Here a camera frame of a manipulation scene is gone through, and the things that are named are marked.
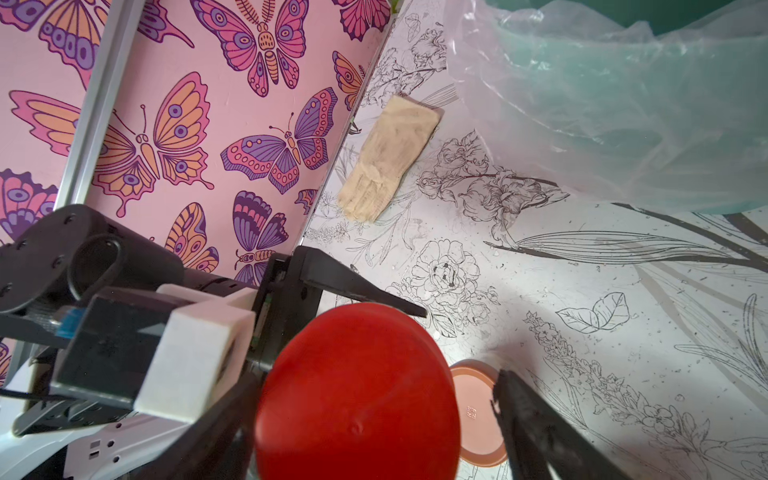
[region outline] pink lid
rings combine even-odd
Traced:
[[[498,372],[477,360],[462,360],[451,367],[462,429],[461,457],[480,467],[507,459],[502,431],[493,413],[493,385]]]

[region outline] butterfly wallpaper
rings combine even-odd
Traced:
[[[301,238],[385,3],[147,0],[86,203],[187,268],[258,285]],[[53,208],[109,8],[0,0],[0,241]]]

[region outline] floral print surface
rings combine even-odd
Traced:
[[[596,204],[490,158],[425,35],[444,4],[403,6],[303,244],[426,306],[449,364],[503,353],[628,477],[768,480],[768,209]],[[382,216],[349,222],[336,194],[392,94],[442,121]]]

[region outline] white foam block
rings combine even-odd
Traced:
[[[237,382],[256,314],[231,306],[228,298],[216,297],[171,313],[135,410],[195,422]]]

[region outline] metal frame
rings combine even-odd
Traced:
[[[91,81],[85,92],[78,126],[74,131],[64,175],[58,188],[55,210],[70,204],[85,203],[143,11],[144,0],[113,0],[111,3]],[[10,382],[34,349],[35,344],[20,340],[16,342],[6,382]]]

